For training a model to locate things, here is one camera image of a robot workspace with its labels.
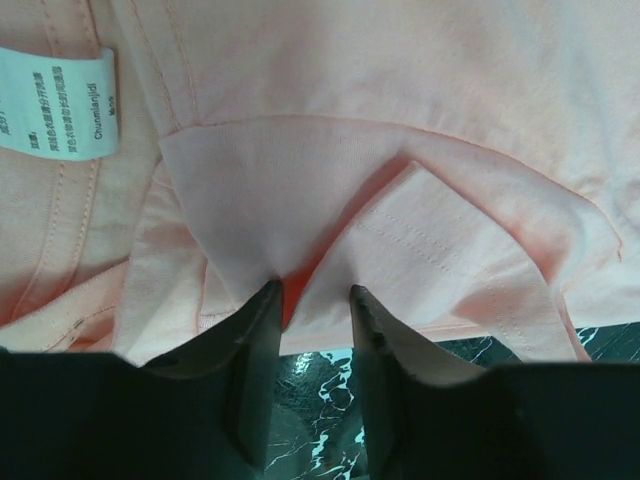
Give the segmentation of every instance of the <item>white care label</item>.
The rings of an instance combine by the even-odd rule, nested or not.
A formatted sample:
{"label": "white care label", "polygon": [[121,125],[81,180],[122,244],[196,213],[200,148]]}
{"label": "white care label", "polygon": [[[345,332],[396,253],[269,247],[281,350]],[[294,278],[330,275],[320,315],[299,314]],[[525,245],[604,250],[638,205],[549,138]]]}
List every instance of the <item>white care label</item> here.
{"label": "white care label", "polygon": [[71,60],[0,48],[0,147],[56,160],[114,153],[113,52]]}

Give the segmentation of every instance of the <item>marble surface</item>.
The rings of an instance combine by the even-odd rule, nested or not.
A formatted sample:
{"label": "marble surface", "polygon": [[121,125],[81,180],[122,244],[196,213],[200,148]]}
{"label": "marble surface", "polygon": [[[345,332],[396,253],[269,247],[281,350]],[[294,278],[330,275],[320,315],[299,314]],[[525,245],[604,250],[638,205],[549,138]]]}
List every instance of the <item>marble surface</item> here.
{"label": "marble surface", "polygon": [[[640,324],[585,328],[594,361],[640,362]],[[478,365],[518,362],[491,337],[441,344]],[[367,476],[352,350],[282,357],[267,452],[267,480],[363,480]]]}

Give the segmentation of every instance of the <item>pink garment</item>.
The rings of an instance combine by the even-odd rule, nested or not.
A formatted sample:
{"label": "pink garment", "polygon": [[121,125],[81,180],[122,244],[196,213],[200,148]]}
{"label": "pink garment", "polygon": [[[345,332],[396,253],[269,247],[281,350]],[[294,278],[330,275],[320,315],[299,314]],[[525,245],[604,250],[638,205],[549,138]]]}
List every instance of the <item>pink garment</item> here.
{"label": "pink garment", "polygon": [[95,37],[83,1],[50,3],[3,3],[0,45],[114,48],[123,147],[0,150],[0,344],[140,363],[274,276],[302,290],[283,354],[351,344],[353,283],[432,340],[525,360],[638,320],[637,2],[96,0]]}

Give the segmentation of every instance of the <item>wrinkled fabric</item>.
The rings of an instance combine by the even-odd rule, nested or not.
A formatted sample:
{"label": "wrinkled fabric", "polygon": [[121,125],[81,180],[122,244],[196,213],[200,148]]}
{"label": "wrinkled fabric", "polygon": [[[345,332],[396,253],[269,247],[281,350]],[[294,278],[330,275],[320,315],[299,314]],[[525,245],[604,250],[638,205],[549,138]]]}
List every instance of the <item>wrinkled fabric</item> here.
{"label": "wrinkled fabric", "polygon": [[0,193],[0,344],[127,259],[76,348],[144,362],[273,277],[283,354],[349,346],[354,283],[432,340],[492,334],[525,360],[586,359],[575,327],[638,320],[635,2],[96,1],[95,40],[76,2],[18,3],[2,46],[116,47],[123,147],[73,165],[76,203],[68,164],[0,151],[16,192],[41,192]]}

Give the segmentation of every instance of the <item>clothing tag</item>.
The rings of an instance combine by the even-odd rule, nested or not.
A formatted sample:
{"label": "clothing tag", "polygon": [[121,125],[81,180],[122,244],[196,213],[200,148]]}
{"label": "clothing tag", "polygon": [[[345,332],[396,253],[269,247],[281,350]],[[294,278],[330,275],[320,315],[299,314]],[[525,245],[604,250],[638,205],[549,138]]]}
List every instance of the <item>clothing tag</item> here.
{"label": "clothing tag", "polygon": [[113,52],[71,60],[0,48],[0,147],[56,160],[118,149]]}

